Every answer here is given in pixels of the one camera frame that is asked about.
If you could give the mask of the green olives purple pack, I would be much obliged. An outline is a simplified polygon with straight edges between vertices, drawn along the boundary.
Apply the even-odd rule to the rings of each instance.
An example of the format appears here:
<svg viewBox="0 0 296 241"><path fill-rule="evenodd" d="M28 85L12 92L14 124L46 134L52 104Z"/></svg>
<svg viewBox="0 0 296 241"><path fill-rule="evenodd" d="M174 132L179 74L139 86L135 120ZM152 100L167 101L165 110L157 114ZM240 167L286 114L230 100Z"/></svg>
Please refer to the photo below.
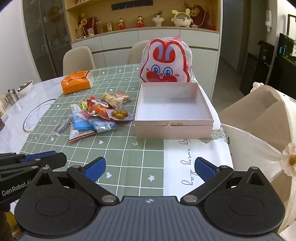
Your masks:
<svg viewBox="0 0 296 241"><path fill-rule="evenodd" d="M134 120L134 116L124 109L122 110L107 109L106 113L108 117L114 121L133 121Z"/></svg>

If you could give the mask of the red white flat packet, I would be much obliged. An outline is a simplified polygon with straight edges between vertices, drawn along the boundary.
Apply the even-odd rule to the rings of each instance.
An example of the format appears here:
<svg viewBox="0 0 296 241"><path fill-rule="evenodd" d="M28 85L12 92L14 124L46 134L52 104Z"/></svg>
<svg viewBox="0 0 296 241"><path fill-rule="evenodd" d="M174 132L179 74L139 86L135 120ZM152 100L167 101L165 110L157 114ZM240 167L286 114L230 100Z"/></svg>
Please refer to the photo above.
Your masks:
<svg viewBox="0 0 296 241"><path fill-rule="evenodd" d="M70 126L69 142L75 142L85 137L93 136L96 132L93 130L74 130L74 125Z"/></svg>

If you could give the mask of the blue white snack bag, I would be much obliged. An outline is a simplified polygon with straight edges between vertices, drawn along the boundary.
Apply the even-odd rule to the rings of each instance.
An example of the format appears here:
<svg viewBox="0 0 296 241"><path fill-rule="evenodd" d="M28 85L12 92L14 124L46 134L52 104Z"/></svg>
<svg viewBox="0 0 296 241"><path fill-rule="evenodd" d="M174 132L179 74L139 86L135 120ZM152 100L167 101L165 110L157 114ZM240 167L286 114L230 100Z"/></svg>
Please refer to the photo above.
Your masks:
<svg viewBox="0 0 296 241"><path fill-rule="evenodd" d="M102 133L116 129L116 123L114 121L96 117L84 118L82 116L82 109L77 104L71 104L71 110L74 130L93 130Z"/></svg>

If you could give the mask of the green grid tablecloth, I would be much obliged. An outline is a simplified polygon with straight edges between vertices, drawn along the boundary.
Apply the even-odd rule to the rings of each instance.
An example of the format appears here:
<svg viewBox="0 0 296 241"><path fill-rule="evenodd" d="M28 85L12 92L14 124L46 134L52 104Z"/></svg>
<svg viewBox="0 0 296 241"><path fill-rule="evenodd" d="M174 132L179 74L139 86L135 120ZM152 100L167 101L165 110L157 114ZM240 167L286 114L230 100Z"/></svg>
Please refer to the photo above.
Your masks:
<svg viewBox="0 0 296 241"><path fill-rule="evenodd" d="M72 126L57 134L57 127L71 113L73 105L108 92L124 91L128 97L125 110L135 114L139 96L139 66L119 65L95 70L90 90L61 95L45 111L29 115L37 125L21 148L23 154L62 152L66 167L85 166L97 157L106 160L106 171L98 184L118 197L181 197L202 185L194 161L202 157L216 166L232 165L229 147L217 112L210 136L201 140L138 140L131 121L115 125L102 123L93 131L75 131Z"/></svg>

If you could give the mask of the white bowl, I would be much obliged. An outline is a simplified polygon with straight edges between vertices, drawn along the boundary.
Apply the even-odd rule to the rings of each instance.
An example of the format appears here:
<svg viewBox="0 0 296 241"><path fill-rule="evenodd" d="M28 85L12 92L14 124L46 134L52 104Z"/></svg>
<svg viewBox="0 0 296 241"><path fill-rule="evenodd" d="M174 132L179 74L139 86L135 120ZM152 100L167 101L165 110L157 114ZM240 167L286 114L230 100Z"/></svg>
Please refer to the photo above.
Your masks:
<svg viewBox="0 0 296 241"><path fill-rule="evenodd" d="M33 87L33 81L30 80L18 88L17 94L25 95L32 90L32 87Z"/></svg>

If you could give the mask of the orange tissue box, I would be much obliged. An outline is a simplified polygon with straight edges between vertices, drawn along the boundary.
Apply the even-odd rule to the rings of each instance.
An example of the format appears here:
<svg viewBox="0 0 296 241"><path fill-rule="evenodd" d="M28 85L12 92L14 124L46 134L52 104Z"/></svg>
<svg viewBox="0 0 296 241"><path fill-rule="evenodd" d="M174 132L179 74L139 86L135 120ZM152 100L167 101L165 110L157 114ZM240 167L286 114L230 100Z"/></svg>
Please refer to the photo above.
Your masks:
<svg viewBox="0 0 296 241"><path fill-rule="evenodd" d="M94 83L93 70L78 71L67 75L61 81L64 94L91 89Z"/></svg>

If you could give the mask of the beige pastry snack pack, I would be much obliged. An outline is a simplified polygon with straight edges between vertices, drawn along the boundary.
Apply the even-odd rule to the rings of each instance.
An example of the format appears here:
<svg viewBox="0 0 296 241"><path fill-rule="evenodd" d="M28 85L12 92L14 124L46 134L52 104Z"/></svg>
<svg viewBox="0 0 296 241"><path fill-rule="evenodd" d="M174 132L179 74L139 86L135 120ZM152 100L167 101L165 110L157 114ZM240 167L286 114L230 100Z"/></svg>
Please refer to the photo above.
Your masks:
<svg viewBox="0 0 296 241"><path fill-rule="evenodd" d="M125 102L131 101L131 98L125 91L118 91L112 94L105 92L101 100L109 104L113 109L118 110L122 108Z"/></svg>

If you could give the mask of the beige dining chair left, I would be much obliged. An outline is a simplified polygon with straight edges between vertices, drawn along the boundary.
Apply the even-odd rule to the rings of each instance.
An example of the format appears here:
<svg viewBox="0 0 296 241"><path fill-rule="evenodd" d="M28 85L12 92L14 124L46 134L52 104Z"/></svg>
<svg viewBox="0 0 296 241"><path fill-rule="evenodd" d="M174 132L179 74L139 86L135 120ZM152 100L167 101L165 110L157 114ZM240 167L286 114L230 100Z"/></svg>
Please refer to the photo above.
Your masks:
<svg viewBox="0 0 296 241"><path fill-rule="evenodd" d="M92 52L86 46L69 50L63 57L63 75L95 69Z"/></svg>

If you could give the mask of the beige dining chair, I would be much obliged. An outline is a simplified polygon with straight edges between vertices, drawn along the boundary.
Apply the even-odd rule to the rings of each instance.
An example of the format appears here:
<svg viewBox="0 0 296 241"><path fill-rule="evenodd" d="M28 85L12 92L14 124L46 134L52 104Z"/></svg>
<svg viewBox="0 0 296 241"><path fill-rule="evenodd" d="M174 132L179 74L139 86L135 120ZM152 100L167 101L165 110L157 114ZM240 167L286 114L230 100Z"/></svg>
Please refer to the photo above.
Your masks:
<svg viewBox="0 0 296 241"><path fill-rule="evenodd" d="M139 64L142 60L142 52L150 40L144 40L136 43L128 54L127 64Z"/></svg>
<svg viewBox="0 0 296 241"><path fill-rule="evenodd" d="M92 52L86 46L69 50L63 57L63 75L95 69Z"/></svg>

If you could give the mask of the red white bunny bag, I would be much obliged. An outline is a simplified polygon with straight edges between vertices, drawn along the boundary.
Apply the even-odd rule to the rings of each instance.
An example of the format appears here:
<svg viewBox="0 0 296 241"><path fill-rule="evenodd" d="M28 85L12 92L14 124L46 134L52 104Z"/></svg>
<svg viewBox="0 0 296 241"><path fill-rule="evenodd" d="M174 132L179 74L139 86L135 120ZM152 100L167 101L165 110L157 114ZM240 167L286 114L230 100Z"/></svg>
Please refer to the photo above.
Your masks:
<svg viewBox="0 0 296 241"><path fill-rule="evenodd" d="M142 52L138 73L142 82L192 82L192 51L180 35L150 40Z"/></svg>

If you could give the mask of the beige dining chair middle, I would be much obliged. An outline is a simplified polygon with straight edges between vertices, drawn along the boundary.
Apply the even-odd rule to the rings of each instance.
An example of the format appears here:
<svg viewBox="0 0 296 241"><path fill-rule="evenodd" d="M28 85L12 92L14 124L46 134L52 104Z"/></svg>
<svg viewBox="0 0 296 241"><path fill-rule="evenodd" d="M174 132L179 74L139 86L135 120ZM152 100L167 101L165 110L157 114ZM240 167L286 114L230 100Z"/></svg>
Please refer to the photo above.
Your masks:
<svg viewBox="0 0 296 241"><path fill-rule="evenodd" d="M128 54L127 64L139 64L142 60L142 52L150 40L144 40L136 43Z"/></svg>

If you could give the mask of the wooden display cabinet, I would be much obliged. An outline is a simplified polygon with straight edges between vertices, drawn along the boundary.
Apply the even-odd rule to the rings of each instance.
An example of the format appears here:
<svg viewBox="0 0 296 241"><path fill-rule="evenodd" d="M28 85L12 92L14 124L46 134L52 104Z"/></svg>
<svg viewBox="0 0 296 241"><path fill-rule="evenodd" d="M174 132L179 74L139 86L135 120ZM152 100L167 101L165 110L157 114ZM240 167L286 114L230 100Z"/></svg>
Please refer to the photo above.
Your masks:
<svg viewBox="0 0 296 241"><path fill-rule="evenodd" d="M180 36L208 97L216 82L222 40L222 1L64 1L73 48L86 46L98 68L128 62L138 42Z"/></svg>

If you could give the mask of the red doll figurine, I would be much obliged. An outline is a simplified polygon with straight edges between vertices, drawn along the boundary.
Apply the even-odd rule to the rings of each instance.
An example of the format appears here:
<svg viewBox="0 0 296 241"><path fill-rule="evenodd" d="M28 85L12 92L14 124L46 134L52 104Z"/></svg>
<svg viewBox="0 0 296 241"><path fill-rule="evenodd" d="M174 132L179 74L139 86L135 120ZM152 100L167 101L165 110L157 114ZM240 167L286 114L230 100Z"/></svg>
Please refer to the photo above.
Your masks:
<svg viewBox="0 0 296 241"><path fill-rule="evenodd" d="M118 30L124 30L125 29L125 23L124 20L122 18L118 19Z"/></svg>
<svg viewBox="0 0 296 241"><path fill-rule="evenodd" d="M144 27L144 22L142 16L137 17L137 28L142 28Z"/></svg>

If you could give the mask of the white rabbit figurine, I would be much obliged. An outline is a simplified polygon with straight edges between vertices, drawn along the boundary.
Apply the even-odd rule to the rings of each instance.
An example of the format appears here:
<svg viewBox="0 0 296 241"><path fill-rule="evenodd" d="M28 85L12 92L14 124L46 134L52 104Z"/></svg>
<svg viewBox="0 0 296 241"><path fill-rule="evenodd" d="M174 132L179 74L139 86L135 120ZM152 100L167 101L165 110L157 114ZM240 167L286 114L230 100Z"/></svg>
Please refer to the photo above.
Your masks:
<svg viewBox="0 0 296 241"><path fill-rule="evenodd" d="M174 17L171 19L176 27L190 27L193 20L190 17L191 10L186 9L185 12L171 11Z"/></svg>

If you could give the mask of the red doll figurine right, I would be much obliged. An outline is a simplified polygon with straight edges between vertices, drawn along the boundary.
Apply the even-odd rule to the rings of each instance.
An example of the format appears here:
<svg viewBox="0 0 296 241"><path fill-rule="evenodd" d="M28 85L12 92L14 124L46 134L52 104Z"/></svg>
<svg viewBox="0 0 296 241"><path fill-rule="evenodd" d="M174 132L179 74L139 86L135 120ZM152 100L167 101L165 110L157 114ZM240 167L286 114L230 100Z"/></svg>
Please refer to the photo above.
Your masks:
<svg viewBox="0 0 296 241"><path fill-rule="evenodd" d="M142 28L144 27L144 22L142 16L137 17L137 28Z"/></svg>

